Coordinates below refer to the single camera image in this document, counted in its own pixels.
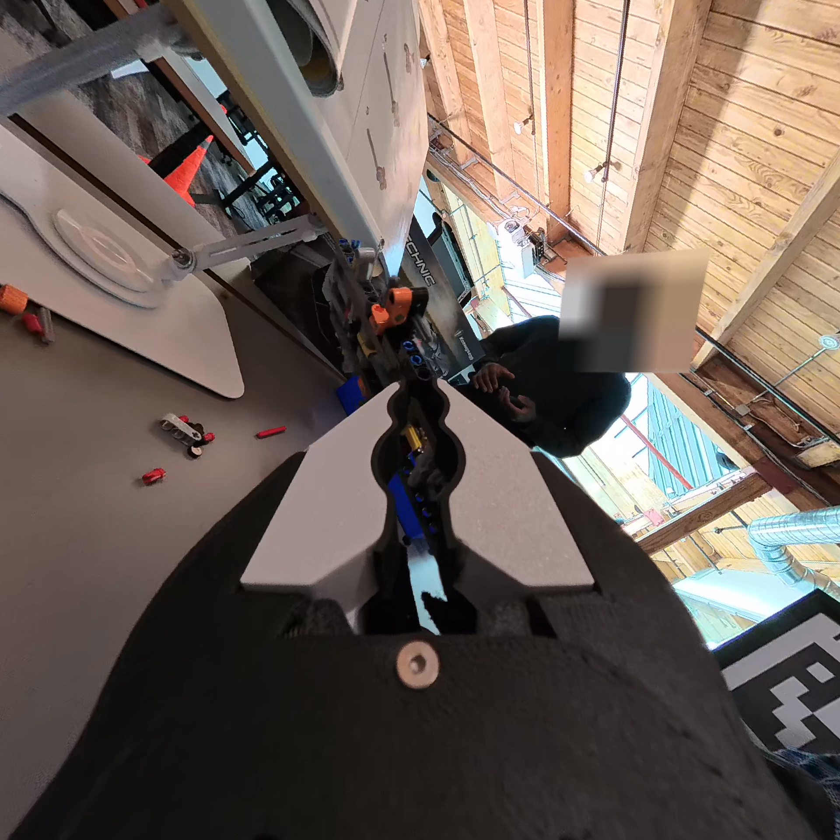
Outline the lego car chassis assembly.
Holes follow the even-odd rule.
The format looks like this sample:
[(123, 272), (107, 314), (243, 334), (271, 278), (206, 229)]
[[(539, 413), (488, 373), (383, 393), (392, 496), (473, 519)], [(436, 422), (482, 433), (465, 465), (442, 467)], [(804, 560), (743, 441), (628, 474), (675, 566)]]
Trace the lego car chassis assembly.
[(350, 453), (361, 457), (401, 524), (410, 509), (416, 530), (440, 542), (464, 453), (445, 424), (453, 388), (444, 342), (427, 312), (430, 289), (389, 276), (378, 248), (347, 239), (332, 247), (322, 294), (360, 387), (346, 419)]

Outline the white ceiling device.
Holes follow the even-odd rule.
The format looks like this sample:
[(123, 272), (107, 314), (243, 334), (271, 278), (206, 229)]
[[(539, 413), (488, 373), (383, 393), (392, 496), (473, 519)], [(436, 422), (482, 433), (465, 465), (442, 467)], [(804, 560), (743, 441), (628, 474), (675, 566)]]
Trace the white ceiling device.
[(497, 226), (497, 249), (505, 278), (528, 279), (544, 258), (544, 233), (534, 233), (516, 218), (506, 218)]

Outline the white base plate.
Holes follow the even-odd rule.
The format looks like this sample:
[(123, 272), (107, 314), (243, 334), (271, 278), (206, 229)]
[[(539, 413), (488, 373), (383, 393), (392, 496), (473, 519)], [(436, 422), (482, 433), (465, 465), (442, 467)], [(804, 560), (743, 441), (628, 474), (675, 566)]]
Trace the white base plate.
[(222, 397), (245, 392), (222, 304), (193, 275), (6, 128), (1, 274), (64, 319)]

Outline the white partition panel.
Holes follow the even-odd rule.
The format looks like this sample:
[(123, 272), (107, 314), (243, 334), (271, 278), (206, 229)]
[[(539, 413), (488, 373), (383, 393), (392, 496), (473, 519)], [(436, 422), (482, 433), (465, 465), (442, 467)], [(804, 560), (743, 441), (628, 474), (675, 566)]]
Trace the white partition panel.
[(394, 275), (428, 151), (417, 4), (327, 4), (341, 87), (315, 98), (267, 2), (164, 2), (332, 236)]

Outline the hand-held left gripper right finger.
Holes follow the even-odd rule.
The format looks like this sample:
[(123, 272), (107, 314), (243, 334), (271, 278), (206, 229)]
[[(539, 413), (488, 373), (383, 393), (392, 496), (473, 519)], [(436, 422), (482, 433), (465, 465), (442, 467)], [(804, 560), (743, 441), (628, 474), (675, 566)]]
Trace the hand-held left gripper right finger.
[(590, 592), (594, 578), (532, 451), (440, 382), (444, 429), (460, 446), (447, 507), (455, 588), (482, 612), (535, 595)]

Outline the silver ventilation duct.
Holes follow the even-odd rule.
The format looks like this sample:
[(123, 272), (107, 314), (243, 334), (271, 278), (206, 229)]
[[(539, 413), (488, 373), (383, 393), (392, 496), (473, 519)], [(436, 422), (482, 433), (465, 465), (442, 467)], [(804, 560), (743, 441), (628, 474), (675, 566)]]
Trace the silver ventilation duct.
[(827, 574), (806, 568), (790, 546), (839, 542), (839, 507), (753, 520), (747, 535), (757, 559), (782, 583), (802, 592), (821, 591), (839, 601), (839, 587)]

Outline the black lego set box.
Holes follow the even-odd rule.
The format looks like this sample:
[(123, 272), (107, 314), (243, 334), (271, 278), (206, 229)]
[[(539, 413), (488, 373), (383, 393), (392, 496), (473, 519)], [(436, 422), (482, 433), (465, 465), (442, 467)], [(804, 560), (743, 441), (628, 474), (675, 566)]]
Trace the black lego set box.
[(454, 266), (441, 264), (441, 224), (428, 240), (414, 217), (402, 263), (388, 276), (384, 256), (324, 234), (271, 250), (252, 265), (257, 288), (346, 375), (378, 393), (414, 368), (419, 380), (465, 385), (485, 355), (463, 303)]

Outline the black connector with red pins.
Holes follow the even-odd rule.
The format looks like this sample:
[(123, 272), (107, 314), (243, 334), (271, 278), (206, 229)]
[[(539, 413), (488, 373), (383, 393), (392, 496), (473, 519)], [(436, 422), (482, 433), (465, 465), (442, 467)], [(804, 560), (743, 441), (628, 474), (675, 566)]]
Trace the black connector with red pins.
[(187, 454), (189, 454), (190, 457), (194, 459), (200, 458), (205, 447), (209, 446), (215, 440), (215, 433), (207, 432), (202, 424), (190, 421), (187, 415), (180, 415), (178, 417), (181, 422), (183, 422), (186, 426), (189, 426), (196, 434), (200, 435), (200, 439), (191, 442), (187, 448)]

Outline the rolled grey mat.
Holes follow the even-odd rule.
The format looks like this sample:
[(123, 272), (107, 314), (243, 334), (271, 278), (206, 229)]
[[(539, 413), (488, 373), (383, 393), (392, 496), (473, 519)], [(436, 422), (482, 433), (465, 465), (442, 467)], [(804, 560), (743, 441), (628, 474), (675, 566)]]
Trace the rolled grey mat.
[(328, 98), (340, 89), (338, 31), (327, 2), (267, 1), (293, 59), (315, 98)]

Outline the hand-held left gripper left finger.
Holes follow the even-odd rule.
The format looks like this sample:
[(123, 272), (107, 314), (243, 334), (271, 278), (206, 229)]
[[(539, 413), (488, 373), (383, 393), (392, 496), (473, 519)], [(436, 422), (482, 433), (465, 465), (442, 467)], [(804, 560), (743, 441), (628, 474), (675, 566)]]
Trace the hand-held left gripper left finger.
[(378, 472), (382, 442), (395, 430), (380, 394), (306, 450), (245, 571), (243, 589), (334, 602), (354, 632), (403, 558), (396, 506)]

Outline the person's right forearm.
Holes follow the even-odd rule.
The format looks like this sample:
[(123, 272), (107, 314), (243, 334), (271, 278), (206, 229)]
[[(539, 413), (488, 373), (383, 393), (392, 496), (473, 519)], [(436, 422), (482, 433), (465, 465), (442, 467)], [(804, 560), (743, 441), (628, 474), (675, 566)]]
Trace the person's right forearm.
[(759, 747), (763, 761), (817, 838), (839, 838), (839, 755)]

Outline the orange traffic cone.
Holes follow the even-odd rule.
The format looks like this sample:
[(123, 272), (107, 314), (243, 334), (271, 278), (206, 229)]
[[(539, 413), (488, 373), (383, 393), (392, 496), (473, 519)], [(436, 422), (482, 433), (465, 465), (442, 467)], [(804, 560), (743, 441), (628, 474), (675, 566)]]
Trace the orange traffic cone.
[(153, 159), (141, 154), (138, 157), (153, 168), (189, 206), (194, 207), (195, 201), (190, 190), (214, 141), (215, 137), (212, 134), (199, 141), (195, 135), (185, 133), (164, 147)]

